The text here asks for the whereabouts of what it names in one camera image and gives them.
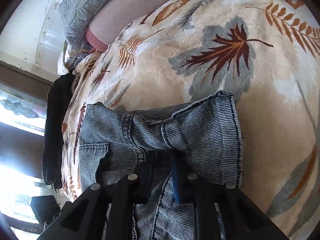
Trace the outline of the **stained glass wooden window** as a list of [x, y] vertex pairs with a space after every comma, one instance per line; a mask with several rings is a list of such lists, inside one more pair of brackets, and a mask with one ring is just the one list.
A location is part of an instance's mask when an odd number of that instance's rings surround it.
[[42, 231], [32, 197], [63, 197], [41, 176], [47, 92], [52, 83], [1, 62], [1, 213], [19, 239]]

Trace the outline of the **cream leaf-print fleece blanket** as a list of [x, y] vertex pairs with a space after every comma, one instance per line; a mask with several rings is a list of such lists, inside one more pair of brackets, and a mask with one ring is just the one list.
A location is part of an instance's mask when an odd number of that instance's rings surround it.
[[290, 239], [319, 221], [319, 24], [301, 0], [169, 0], [76, 67], [62, 189], [81, 193], [83, 106], [149, 109], [234, 94], [242, 189]]

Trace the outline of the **pink fabric sofa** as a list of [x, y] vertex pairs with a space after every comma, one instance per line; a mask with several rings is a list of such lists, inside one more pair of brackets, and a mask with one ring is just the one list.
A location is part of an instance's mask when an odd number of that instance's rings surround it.
[[109, 0], [91, 19], [85, 38], [99, 52], [108, 46], [130, 22], [145, 16], [169, 0]]

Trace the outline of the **white crumpled cloth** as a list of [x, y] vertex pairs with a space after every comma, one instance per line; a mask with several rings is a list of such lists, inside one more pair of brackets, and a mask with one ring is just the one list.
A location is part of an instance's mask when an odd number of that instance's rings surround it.
[[79, 52], [72, 49], [67, 41], [63, 43], [63, 48], [57, 61], [57, 74], [59, 76], [68, 74], [73, 69], [78, 54]]

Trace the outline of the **grey quilted blanket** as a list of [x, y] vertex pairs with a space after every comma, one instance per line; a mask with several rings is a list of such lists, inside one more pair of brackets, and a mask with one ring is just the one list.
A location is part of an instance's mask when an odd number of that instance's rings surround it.
[[63, 22], [64, 39], [75, 48], [82, 37], [91, 19], [109, 0], [63, 0], [59, 7]]

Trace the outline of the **grey-blue denim pants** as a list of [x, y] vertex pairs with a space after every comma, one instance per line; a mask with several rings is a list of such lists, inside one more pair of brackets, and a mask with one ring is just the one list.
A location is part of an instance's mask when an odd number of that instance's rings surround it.
[[231, 93], [163, 108], [118, 112], [87, 105], [79, 137], [81, 189], [110, 185], [155, 154], [151, 197], [132, 210], [132, 239], [192, 239], [192, 206], [174, 200], [171, 152], [215, 183], [241, 184], [242, 138]]

